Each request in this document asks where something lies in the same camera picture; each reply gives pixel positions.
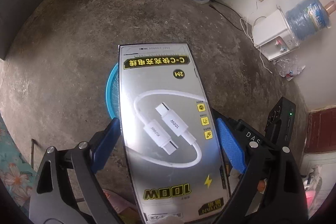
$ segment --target black circle label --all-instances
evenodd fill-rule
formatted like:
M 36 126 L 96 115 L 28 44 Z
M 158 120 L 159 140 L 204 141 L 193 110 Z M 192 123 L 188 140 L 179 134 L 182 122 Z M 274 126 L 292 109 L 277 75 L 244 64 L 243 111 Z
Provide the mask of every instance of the black circle label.
M 173 75 L 174 75 L 174 77 L 177 78 L 177 79 L 182 79 L 182 78 L 184 78 L 184 71 L 181 70 L 181 69 L 175 69 L 175 70 L 173 71 Z

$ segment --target white usb-c cable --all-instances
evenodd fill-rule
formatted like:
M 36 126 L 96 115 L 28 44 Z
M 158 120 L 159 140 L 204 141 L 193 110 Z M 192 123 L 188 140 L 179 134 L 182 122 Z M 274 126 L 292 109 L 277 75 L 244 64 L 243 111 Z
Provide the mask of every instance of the white usb-c cable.
M 138 109 L 138 102 L 144 97 L 150 95 L 177 95 L 182 97 L 188 97 L 196 100 L 206 101 L 205 98 L 176 90 L 150 90 L 141 93 L 138 95 L 133 103 L 135 113 L 137 117 L 144 124 L 144 130 L 146 133 L 152 138 L 152 140 L 162 149 L 166 151 L 168 155 L 172 154 L 178 146 L 172 141 L 170 135 L 160 126 L 160 124 L 155 120 L 148 121 Z M 199 145 L 196 142 L 196 138 L 187 130 L 187 124 L 172 110 L 170 109 L 166 103 L 161 103 L 156 107 L 157 112 L 161 115 L 162 120 L 166 123 L 166 125 L 179 137 L 182 136 L 190 145 L 192 145 L 197 153 L 197 157 L 194 161 L 188 163 L 173 163 L 166 162 L 162 160 L 157 160 L 145 155 L 140 154 L 139 152 L 128 147 L 128 152 L 134 156 L 140 157 L 146 161 L 174 168 L 187 168 L 196 165 L 200 162 L 202 158 L 202 152 Z

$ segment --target concrete floor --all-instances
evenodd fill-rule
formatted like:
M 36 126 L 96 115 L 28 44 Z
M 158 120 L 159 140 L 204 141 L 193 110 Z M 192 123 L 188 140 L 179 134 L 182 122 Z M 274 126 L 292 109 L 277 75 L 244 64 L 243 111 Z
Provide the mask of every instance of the concrete floor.
M 239 25 L 236 14 L 216 7 Z M 307 109 L 297 86 L 265 70 L 245 34 L 207 4 L 53 0 L 26 22 L 0 64 L 1 115 L 26 158 L 30 139 L 38 141 L 36 170 L 48 146 L 72 148 L 108 125 L 105 84 L 118 45 L 162 42 L 189 43 L 212 106 L 260 132 L 281 96 L 293 101 L 297 108 L 290 148 L 300 162 Z M 102 187 L 133 200 L 121 140 L 97 177 Z

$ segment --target charging cable box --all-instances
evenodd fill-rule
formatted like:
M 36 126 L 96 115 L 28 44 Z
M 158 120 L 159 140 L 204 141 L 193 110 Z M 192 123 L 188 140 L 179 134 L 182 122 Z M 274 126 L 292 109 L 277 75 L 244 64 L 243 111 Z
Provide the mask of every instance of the charging cable box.
M 210 223 L 229 199 L 214 121 L 187 44 L 119 47 L 128 168 L 142 219 Z

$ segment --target floral fabric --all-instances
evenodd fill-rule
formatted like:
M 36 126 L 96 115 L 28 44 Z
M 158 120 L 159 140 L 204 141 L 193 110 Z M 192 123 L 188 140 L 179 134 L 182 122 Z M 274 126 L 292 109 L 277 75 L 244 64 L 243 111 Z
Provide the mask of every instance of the floral fabric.
M 35 176 L 36 172 L 20 153 L 0 115 L 0 179 L 26 215 Z

